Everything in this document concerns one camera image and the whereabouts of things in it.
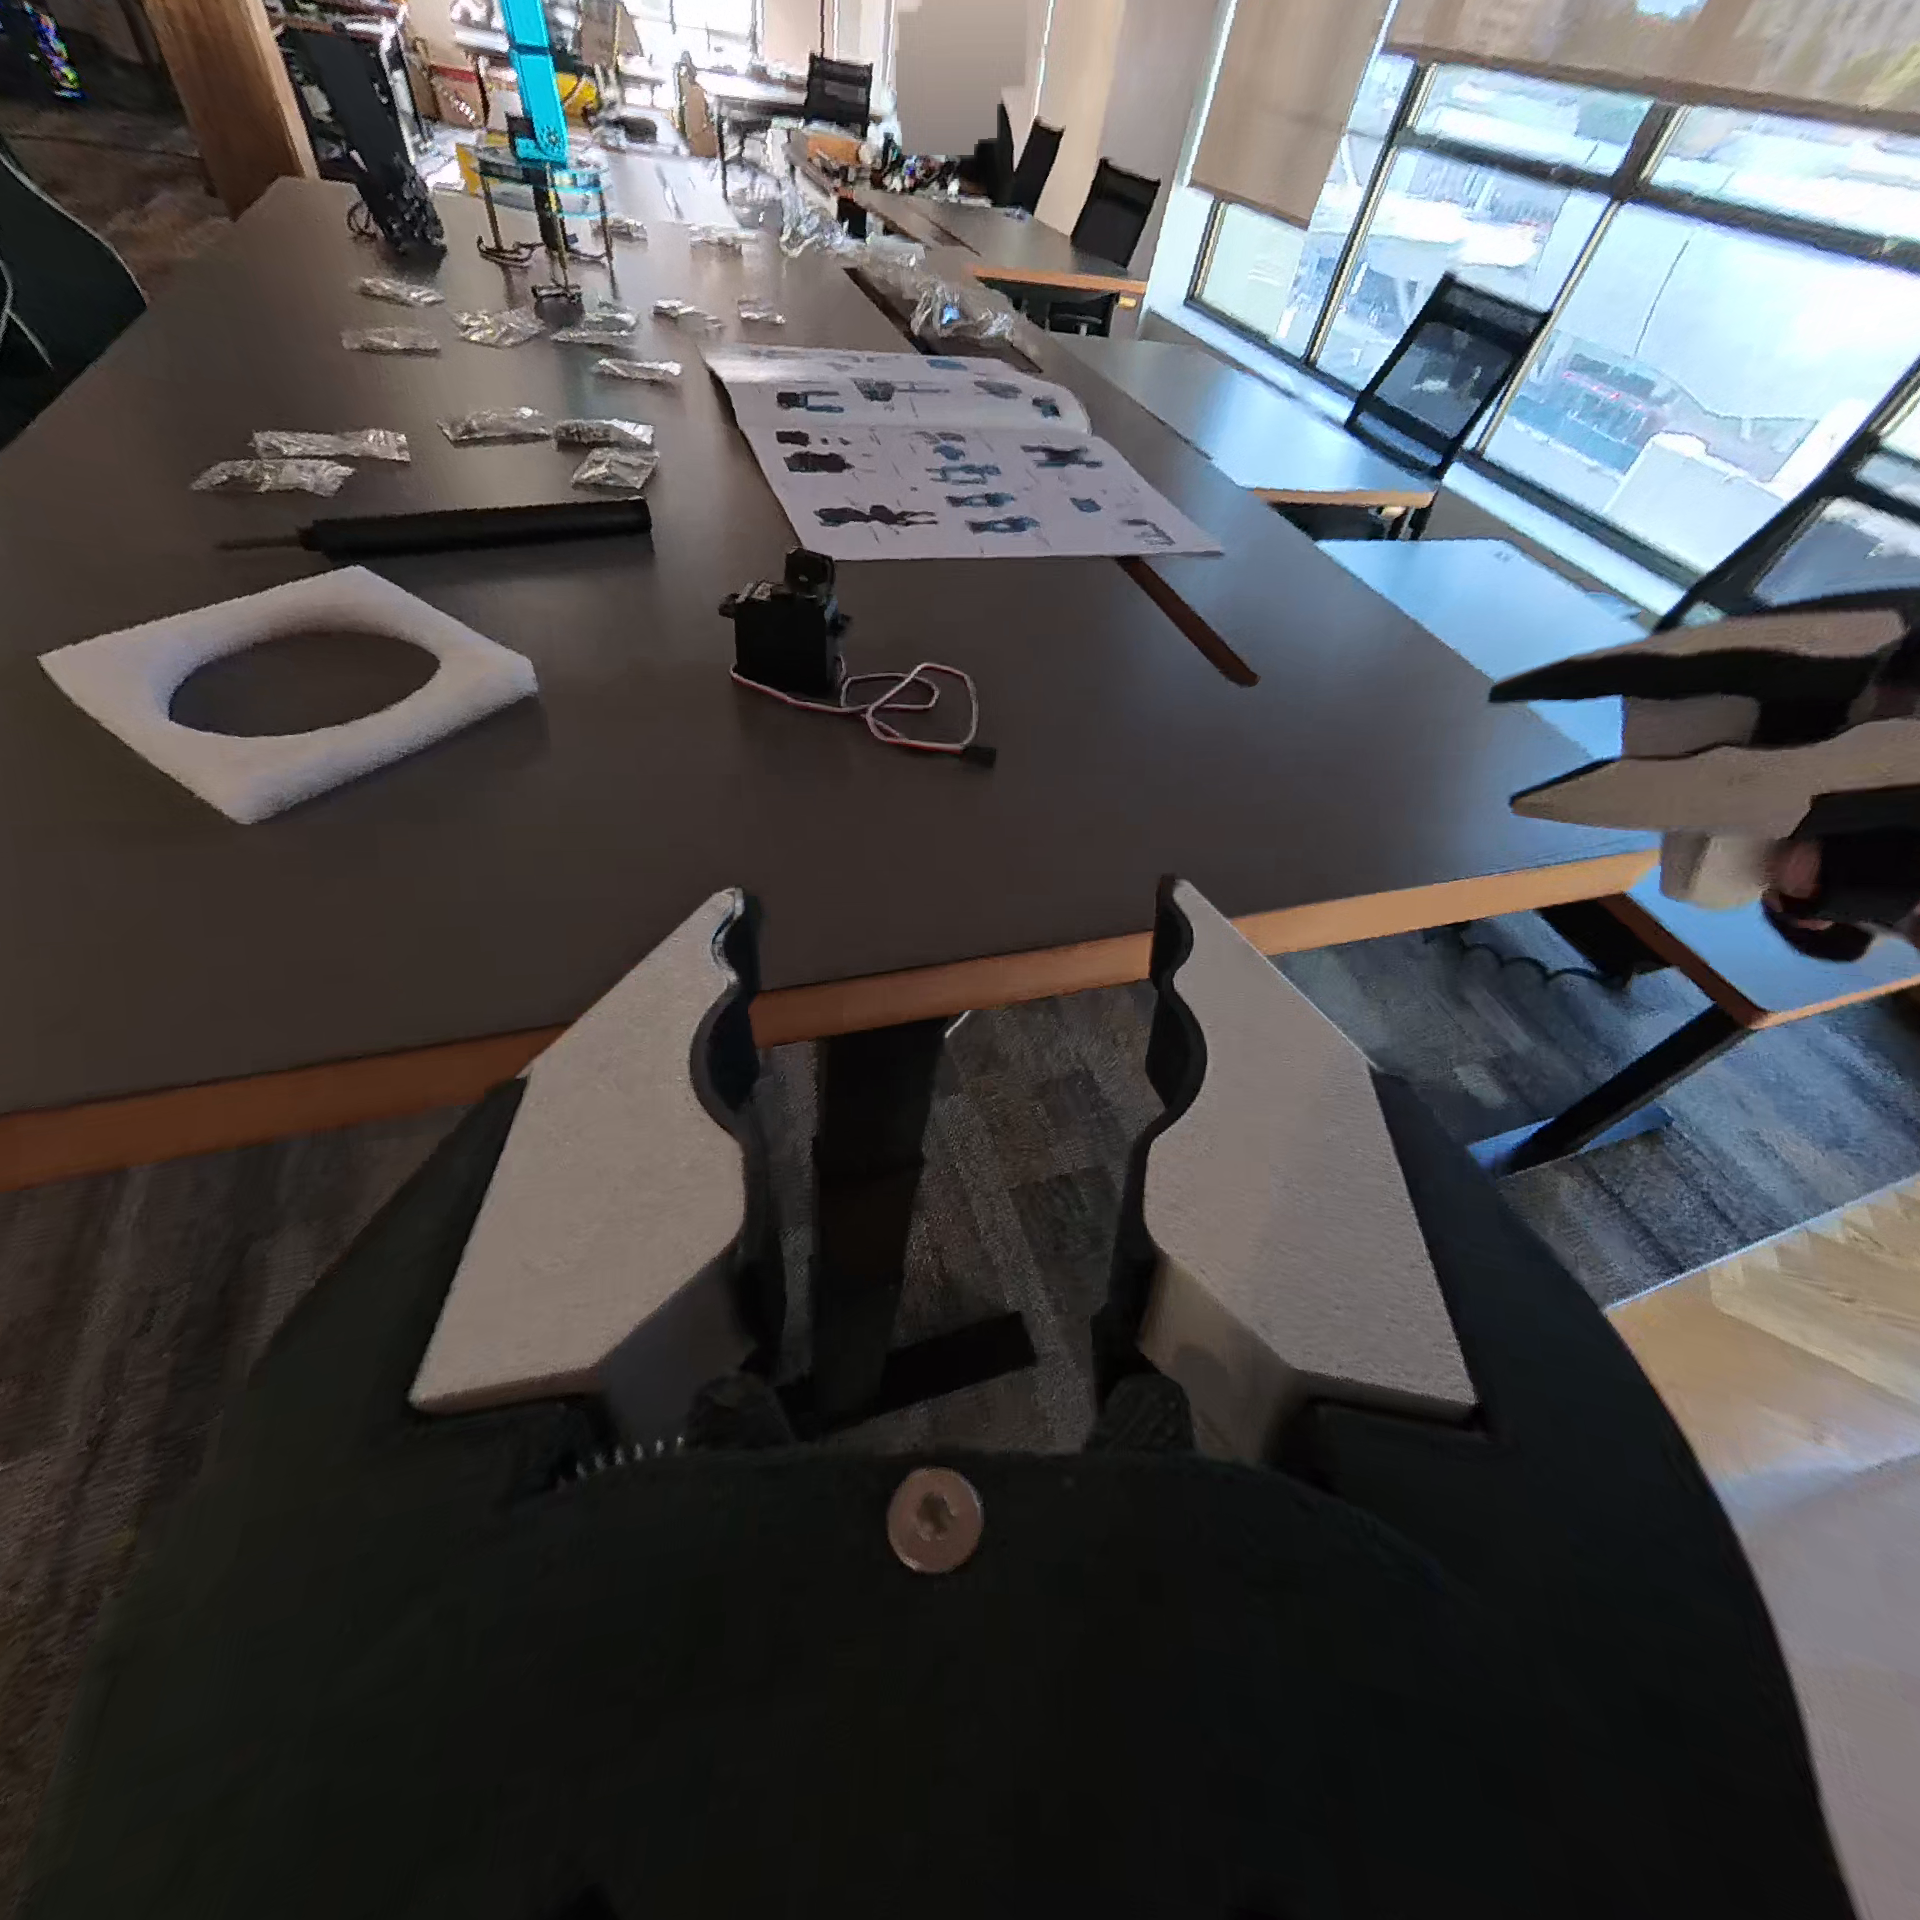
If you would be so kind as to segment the large office window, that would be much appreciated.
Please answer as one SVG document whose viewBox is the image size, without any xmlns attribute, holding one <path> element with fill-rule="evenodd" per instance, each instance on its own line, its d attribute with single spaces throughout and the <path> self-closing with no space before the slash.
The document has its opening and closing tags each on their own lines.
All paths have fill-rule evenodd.
<svg viewBox="0 0 1920 1920">
<path fill-rule="evenodd" d="M 1379 49 L 1307 228 L 1185 204 L 1155 314 L 1330 419 L 1444 277 L 1544 318 L 1443 525 L 1679 586 L 1886 408 L 1915 461 L 1911 132 Z"/>
</svg>

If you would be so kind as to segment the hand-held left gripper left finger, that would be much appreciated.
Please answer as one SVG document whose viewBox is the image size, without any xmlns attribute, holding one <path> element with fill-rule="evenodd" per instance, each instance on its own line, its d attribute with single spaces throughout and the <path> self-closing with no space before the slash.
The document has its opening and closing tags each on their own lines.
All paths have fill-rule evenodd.
<svg viewBox="0 0 1920 1920">
<path fill-rule="evenodd" d="M 686 1416 L 707 1383 L 777 1364 L 757 987 L 757 901 L 725 887 L 525 1068 L 415 1411 Z"/>
</svg>

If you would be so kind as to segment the black chair with white stripes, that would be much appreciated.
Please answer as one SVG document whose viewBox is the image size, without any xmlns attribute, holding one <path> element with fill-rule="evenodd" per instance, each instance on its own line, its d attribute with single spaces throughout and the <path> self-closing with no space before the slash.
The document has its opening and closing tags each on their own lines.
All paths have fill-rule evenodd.
<svg viewBox="0 0 1920 1920">
<path fill-rule="evenodd" d="M 143 314 L 124 260 L 47 195 L 3 144 L 3 444 Z"/>
</svg>

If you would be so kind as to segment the computer case with coloured lights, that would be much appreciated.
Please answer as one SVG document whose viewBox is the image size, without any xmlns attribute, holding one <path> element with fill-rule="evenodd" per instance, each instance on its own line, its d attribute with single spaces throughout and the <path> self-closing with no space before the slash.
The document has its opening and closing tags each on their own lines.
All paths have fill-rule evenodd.
<svg viewBox="0 0 1920 1920">
<path fill-rule="evenodd" d="M 88 99 L 59 27 L 37 4 L 3 4 L 3 96 L 55 104 Z"/>
</svg>

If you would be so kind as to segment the beige roller blind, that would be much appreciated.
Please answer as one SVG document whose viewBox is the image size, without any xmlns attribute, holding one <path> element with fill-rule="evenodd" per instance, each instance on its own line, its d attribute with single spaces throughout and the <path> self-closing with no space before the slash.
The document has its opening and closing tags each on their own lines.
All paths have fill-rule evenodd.
<svg viewBox="0 0 1920 1920">
<path fill-rule="evenodd" d="M 1915 4 L 1397 4 L 1384 48 L 1672 104 L 1918 114 Z"/>
<path fill-rule="evenodd" d="M 1389 4 L 1237 4 L 1191 184 L 1310 228 L 1393 12 Z"/>
</svg>

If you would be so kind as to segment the group of clear screw bags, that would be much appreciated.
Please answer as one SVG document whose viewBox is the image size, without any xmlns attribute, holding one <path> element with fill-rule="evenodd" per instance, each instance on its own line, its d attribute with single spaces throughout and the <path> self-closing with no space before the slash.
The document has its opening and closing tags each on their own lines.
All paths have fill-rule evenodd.
<svg viewBox="0 0 1920 1920">
<path fill-rule="evenodd" d="M 344 323 L 303 334 L 334 357 L 273 349 L 273 421 L 195 491 L 293 497 L 379 542 L 434 517 L 480 544 L 541 521 L 645 521 L 659 448 L 640 405 L 676 414 L 703 351 L 736 343 L 718 295 L 648 292 L 614 269 L 541 296 L 515 270 L 360 277 Z M 477 530 L 493 517 L 510 530 Z"/>
</svg>

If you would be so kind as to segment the pile of crumpled plastic wrappers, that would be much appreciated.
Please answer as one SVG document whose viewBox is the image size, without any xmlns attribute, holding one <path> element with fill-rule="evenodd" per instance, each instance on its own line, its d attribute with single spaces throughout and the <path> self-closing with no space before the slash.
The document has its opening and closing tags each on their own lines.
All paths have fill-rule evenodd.
<svg viewBox="0 0 1920 1920">
<path fill-rule="evenodd" d="M 824 200 L 793 179 L 783 191 L 780 248 L 790 260 L 838 269 L 924 349 L 1022 347 L 1014 301 L 971 273 L 971 252 L 905 231 L 850 195 Z"/>
</svg>

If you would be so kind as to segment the grey office desk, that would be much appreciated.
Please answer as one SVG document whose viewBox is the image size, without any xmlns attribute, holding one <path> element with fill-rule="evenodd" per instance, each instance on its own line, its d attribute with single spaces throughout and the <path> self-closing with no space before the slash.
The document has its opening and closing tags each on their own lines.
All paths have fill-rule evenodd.
<svg viewBox="0 0 1920 1920">
<path fill-rule="evenodd" d="M 1059 347 L 1313 542 L 1419 539 L 1443 493 L 1436 478 L 1209 349 L 1094 335 Z"/>
<path fill-rule="evenodd" d="M 1344 565 L 1488 681 L 1626 640 L 1633 621 L 1502 542 L 1330 542 Z M 1750 1035 L 1810 1022 L 1856 1003 L 1915 992 L 1911 949 L 1883 939 L 1850 966 L 1788 949 L 1757 908 L 1713 913 L 1659 894 L 1656 878 L 1626 894 L 1544 918 L 1609 979 L 1671 969 L 1706 1009 L 1645 1051 L 1559 1118 L 1474 1144 L 1494 1172 L 1610 1147 L 1669 1122 L 1659 1098 Z"/>
<path fill-rule="evenodd" d="M 1139 304 L 1149 292 L 1144 277 L 1083 252 L 1065 234 L 1009 208 L 948 206 L 858 183 L 836 183 L 831 195 L 838 212 L 858 212 L 867 227 L 914 243 L 1006 292 L 1113 296 L 1123 304 Z"/>
</svg>

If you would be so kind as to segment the black mesh office chair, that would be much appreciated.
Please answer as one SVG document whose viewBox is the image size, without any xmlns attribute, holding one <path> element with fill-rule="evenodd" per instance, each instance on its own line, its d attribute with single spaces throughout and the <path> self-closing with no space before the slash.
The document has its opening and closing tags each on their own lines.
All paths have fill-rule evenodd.
<svg viewBox="0 0 1920 1920">
<path fill-rule="evenodd" d="M 1433 483 L 1507 392 L 1548 314 L 1448 273 L 1355 395 L 1349 438 Z"/>
</svg>

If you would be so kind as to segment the white foam frame round hole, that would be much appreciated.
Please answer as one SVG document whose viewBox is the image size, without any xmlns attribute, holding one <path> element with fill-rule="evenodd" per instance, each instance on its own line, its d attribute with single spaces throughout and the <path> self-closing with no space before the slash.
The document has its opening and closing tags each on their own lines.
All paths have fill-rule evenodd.
<svg viewBox="0 0 1920 1920">
<path fill-rule="evenodd" d="M 395 642 L 431 669 L 393 705 L 298 733 L 214 733 L 175 717 L 175 697 L 202 669 L 306 632 Z M 72 642 L 42 655 L 38 669 L 138 760 L 241 827 L 541 695 L 525 655 L 364 568 Z"/>
</svg>

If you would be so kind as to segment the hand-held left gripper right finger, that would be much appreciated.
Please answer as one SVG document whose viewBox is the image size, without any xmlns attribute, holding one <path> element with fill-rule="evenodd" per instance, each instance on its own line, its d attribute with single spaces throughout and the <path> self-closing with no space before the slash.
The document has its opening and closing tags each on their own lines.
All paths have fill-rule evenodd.
<svg viewBox="0 0 1920 1920">
<path fill-rule="evenodd" d="M 1144 1074 L 1092 1322 L 1110 1425 L 1166 1379 L 1206 1452 L 1275 1463 L 1318 1405 L 1459 1426 L 1478 1394 L 1366 1055 L 1213 908 L 1163 877 Z"/>
</svg>

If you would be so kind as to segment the black robot part assembly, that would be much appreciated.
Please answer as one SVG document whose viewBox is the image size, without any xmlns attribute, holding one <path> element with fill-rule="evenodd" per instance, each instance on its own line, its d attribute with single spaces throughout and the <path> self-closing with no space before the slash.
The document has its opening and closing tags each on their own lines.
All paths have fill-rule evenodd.
<svg viewBox="0 0 1920 1920">
<path fill-rule="evenodd" d="M 377 243 L 388 258 L 437 269 L 446 239 L 438 212 L 418 170 L 405 158 L 368 162 L 351 157 L 355 204 L 349 208 L 349 231 Z"/>
</svg>

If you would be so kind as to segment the black servo motor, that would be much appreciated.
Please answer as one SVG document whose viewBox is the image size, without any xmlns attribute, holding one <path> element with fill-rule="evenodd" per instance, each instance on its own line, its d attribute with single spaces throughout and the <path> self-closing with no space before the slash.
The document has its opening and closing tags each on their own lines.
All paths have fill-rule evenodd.
<svg viewBox="0 0 1920 1920">
<path fill-rule="evenodd" d="M 718 614 L 733 625 L 733 681 L 807 710 L 842 708 L 850 616 L 836 597 L 833 558 L 793 548 L 780 579 L 727 592 Z"/>
</svg>

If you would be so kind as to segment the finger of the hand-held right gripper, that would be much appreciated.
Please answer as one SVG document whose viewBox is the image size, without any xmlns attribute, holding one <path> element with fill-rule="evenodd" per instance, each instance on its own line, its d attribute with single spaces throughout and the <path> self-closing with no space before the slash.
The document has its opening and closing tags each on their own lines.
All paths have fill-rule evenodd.
<svg viewBox="0 0 1920 1920">
<path fill-rule="evenodd" d="M 1695 752 L 1595 761 L 1513 796 L 1513 813 L 1659 839 L 1659 891 L 1692 908 L 1749 908 L 1772 849 L 1810 810 L 1797 752 Z"/>
<path fill-rule="evenodd" d="M 1515 674 L 1494 705 L 1618 705 L 1620 760 L 1801 749 L 1911 716 L 1911 597 L 1824 596 L 1685 621 Z"/>
</svg>

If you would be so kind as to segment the open assembly instruction booklet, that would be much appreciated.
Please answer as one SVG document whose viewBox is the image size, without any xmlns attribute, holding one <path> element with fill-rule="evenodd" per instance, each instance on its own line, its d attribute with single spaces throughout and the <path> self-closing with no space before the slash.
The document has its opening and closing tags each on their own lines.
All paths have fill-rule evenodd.
<svg viewBox="0 0 1920 1920">
<path fill-rule="evenodd" d="M 709 347 L 703 367 L 790 530 L 836 565 L 1223 551 L 1092 432 L 1068 388 L 1009 364 Z"/>
</svg>

